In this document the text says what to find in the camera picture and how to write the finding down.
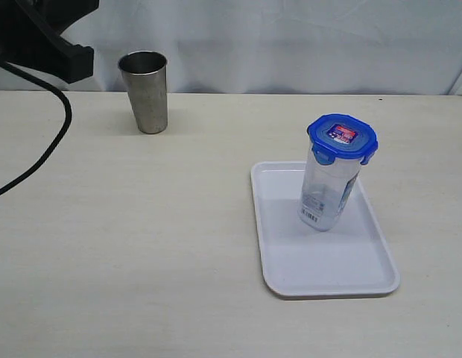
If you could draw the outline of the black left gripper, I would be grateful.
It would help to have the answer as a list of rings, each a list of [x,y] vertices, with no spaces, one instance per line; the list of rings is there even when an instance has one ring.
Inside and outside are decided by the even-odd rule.
[[[94,50],[62,33],[97,10],[96,0],[0,1],[0,63],[53,75],[68,84],[90,78]]]

